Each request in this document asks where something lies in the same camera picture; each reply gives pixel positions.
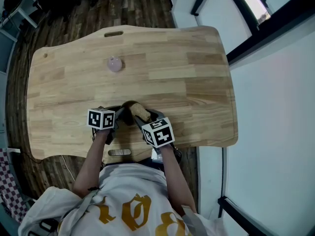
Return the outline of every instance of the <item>wrist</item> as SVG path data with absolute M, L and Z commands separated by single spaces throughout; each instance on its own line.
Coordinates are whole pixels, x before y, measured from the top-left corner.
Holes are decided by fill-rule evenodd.
M 106 140 L 108 134 L 109 134 L 109 129 L 99 130 L 99 131 L 96 133 L 96 138 L 102 139 L 102 140 L 103 140 L 103 139 Z
M 170 144 L 164 145 L 159 148 L 161 153 L 173 153 L 173 147 Z

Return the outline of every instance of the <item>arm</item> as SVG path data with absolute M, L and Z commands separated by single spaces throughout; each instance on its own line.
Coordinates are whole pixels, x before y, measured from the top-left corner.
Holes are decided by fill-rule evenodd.
M 97 132 L 87 158 L 74 182 L 72 192 L 81 198 L 89 194 L 89 188 L 98 186 L 99 169 L 108 133 L 108 129 Z
M 181 168 L 176 161 L 173 148 L 170 145 L 165 145 L 160 150 L 164 164 L 168 199 L 173 209 L 180 216 L 184 216 L 182 205 L 185 205 L 189 206 L 194 213 L 197 213 L 195 202 Z

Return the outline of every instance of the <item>wooden tabletop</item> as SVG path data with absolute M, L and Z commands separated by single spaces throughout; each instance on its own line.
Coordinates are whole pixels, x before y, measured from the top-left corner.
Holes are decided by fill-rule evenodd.
M 118 73 L 107 68 L 111 56 L 124 63 Z M 231 75 L 215 28 L 118 26 L 34 53 L 27 93 L 33 156 L 86 157 L 92 143 L 88 109 L 128 100 L 169 117 L 179 148 L 226 147 L 238 139 Z M 119 127 L 116 139 L 105 147 L 106 162 L 151 155 L 136 126 Z M 107 153 L 127 148 L 131 156 Z

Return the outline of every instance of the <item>red checkered fabric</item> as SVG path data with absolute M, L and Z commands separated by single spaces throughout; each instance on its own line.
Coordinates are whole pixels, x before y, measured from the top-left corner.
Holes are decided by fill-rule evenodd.
M 7 152 L 0 148 L 0 192 L 5 206 L 11 216 L 19 223 L 22 222 L 28 209 L 18 191 L 14 177 L 10 172 Z

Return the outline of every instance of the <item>wooden floor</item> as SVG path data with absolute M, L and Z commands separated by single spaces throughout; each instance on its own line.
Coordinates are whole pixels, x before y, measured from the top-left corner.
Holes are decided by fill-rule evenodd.
M 28 57 L 26 44 L 30 46 L 30 57 L 44 46 L 56 46 L 84 37 L 104 27 L 133 25 L 152 28 L 174 28 L 169 0 L 99 0 L 90 6 L 91 0 L 82 0 L 76 5 L 67 22 L 56 19 L 52 26 L 48 18 L 35 12 L 32 16 L 39 27 L 34 30 L 28 23 L 17 42 L 8 74 L 6 122 L 10 147 L 21 149 L 21 161 L 15 169 L 23 192 L 38 198 L 49 186 L 71 189 L 73 179 L 66 169 L 61 156 L 53 156 L 43 161 L 32 157 L 26 122 L 26 90 L 28 81 Z M 185 149 L 181 168 L 189 183 L 197 204 L 198 179 L 196 148 Z M 84 158 L 64 156 L 74 178 L 77 176 Z

